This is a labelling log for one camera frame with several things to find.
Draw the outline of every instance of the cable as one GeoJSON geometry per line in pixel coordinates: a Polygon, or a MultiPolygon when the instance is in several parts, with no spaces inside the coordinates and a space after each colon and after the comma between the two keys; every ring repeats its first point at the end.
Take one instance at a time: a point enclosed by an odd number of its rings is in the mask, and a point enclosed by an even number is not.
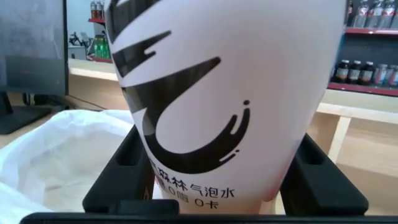
{"type": "Polygon", "coordinates": [[[75,96],[71,96],[71,95],[68,95],[68,96],[71,97],[71,98],[73,98],[73,99],[80,100],[80,101],[82,101],[82,102],[84,102],[84,103],[88,103],[89,105],[96,106],[96,107],[98,107],[98,108],[100,108],[100,109],[102,109],[102,110],[107,110],[106,108],[104,108],[104,107],[102,107],[102,106],[100,106],[100,105],[96,105],[95,103],[91,103],[91,102],[89,102],[89,101],[82,100],[82,99],[80,99],[79,97],[75,97],[75,96]]]}

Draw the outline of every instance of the white plastic bag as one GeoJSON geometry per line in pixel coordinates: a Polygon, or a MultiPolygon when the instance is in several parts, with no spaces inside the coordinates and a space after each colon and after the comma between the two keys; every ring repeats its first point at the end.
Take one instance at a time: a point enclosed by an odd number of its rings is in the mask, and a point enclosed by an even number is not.
{"type": "Polygon", "coordinates": [[[64,111],[0,149],[0,223],[33,212],[82,212],[132,125],[128,111],[64,111]]]}

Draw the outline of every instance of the beverage bottle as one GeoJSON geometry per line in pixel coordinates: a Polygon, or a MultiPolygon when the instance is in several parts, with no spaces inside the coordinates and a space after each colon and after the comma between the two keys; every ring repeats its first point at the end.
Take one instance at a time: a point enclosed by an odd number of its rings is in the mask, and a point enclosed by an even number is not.
{"type": "Polygon", "coordinates": [[[367,28],[378,27],[383,12],[383,0],[375,0],[373,7],[369,10],[368,16],[366,18],[367,28]]]}
{"type": "Polygon", "coordinates": [[[380,64],[379,68],[376,69],[373,76],[373,83],[377,86],[381,86],[384,83],[387,75],[387,65],[380,64]]]}
{"type": "Polygon", "coordinates": [[[395,67],[393,73],[388,79],[389,87],[396,87],[398,85],[398,67],[395,67]]]}
{"type": "Polygon", "coordinates": [[[363,28],[365,26],[366,17],[369,12],[368,0],[362,0],[358,6],[358,11],[356,12],[353,27],[363,28]]]}
{"type": "Polygon", "coordinates": [[[108,44],[108,40],[106,38],[104,38],[104,58],[106,59],[110,59],[110,53],[109,53],[109,44],[108,44]]]}
{"type": "Polygon", "coordinates": [[[394,17],[394,13],[396,11],[396,6],[394,4],[394,0],[388,0],[386,6],[383,9],[379,28],[390,28],[392,18],[394,17]]]}
{"type": "Polygon", "coordinates": [[[346,18],[347,26],[352,26],[352,23],[353,23],[353,17],[354,17],[353,7],[354,7],[353,0],[349,0],[348,8],[347,8],[347,18],[346,18]]]}
{"type": "Polygon", "coordinates": [[[336,73],[336,65],[333,66],[333,68],[331,69],[330,76],[329,76],[330,81],[333,81],[333,77],[335,76],[335,73],[336,73]]]}
{"type": "Polygon", "coordinates": [[[345,83],[349,71],[349,60],[341,60],[337,66],[336,75],[334,81],[337,83],[345,83]]]}
{"type": "Polygon", "coordinates": [[[327,87],[346,1],[127,2],[106,1],[106,31],[163,198],[191,214],[272,206],[327,87]]]}
{"type": "Polygon", "coordinates": [[[358,84],[370,85],[373,73],[374,73],[373,62],[366,62],[366,64],[361,69],[361,74],[359,75],[358,84]]]}
{"type": "Polygon", "coordinates": [[[98,19],[103,19],[103,10],[104,10],[104,6],[102,5],[102,3],[100,1],[97,2],[97,18],[98,19]]]}
{"type": "Polygon", "coordinates": [[[360,73],[361,73],[361,61],[355,60],[354,64],[352,64],[349,67],[347,83],[357,84],[360,73]]]}
{"type": "Polygon", "coordinates": [[[387,69],[386,77],[384,78],[383,85],[388,85],[388,81],[390,80],[391,75],[394,73],[396,65],[390,65],[387,69]]]}
{"type": "Polygon", "coordinates": [[[94,0],[91,2],[90,6],[91,6],[91,18],[97,19],[98,18],[97,5],[95,4],[94,0]]]}
{"type": "Polygon", "coordinates": [[[391,25],[390,25],[391,29],[398,29],[398,10],[396,10],[395,16],[392,19],[391,25]]]}
{"type": "Polygon", "coordinates": [[[99,54],[100,54],[100,58],[105,58],[105,46],[104,46],[104,38],[100,38],[99,39],[99,54]]]}
{"type": "Polygon", "coordinates": [[[96,58],[101,58],[100,40],[98,37],[94,40],[94,55],[96,58]]]}

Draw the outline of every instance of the sparkling water bottle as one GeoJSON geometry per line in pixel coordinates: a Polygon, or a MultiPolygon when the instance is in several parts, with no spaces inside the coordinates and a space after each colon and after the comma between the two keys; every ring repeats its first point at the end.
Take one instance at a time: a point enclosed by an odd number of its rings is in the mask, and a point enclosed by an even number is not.
{"type": "Polygon", "coordinates": [[[356,12],[355,19],[353,22],[353,27],[363,28],[365,26],[366,16],[369,12],[368,0],[362,0],[358,6],[358,11],[356,12]]]}
{"type": "Polygon", "coordinates": [[[396,6],[394,4],[394,0],[388,0],[382,12],[379,28],[390,28],[395,11],[396,6]]]}
{"type": "Polygon", "coordinates": [[[379,26],[383,9],[383,0],[375,0],[373,7],[368,13],[368,17],[366,18],[365,26],[367,28],[376,28],[379,26]]]}

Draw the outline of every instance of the shelf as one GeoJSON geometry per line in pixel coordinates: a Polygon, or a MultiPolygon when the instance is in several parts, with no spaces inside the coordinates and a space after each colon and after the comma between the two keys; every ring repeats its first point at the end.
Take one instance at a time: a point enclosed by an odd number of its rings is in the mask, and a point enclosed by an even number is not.
{"type": "Polygon", "coordinates": [[[398,29],[346,28],[346,34],[398,35],[398,29]]]}
{"type": "Polygon", "coordinates": [[[89,19],[88,22],[95,22],[101,25],[105,26],[105,20],[104,19],[89,19]]]}
{"type": "Polygon", "coordinates": [[[106,58],[96,58],[96,57],[90,57],[95,62],[105,62],[105,63],[113,63],[112,59],[106,59],[106,58]]]}
{"type": "Polygon", "coordinates": [[[379,95],[387,95],[387,96],[398,96],[398,89],[390,89],[385,87],[377,87],[377,86],[361,86],[361,85],[350,85],[344,83],[329,83],[328,86],[331,90],[346,90],[346,91],[355,91],[358,93],[372,93],[379,95]]]}

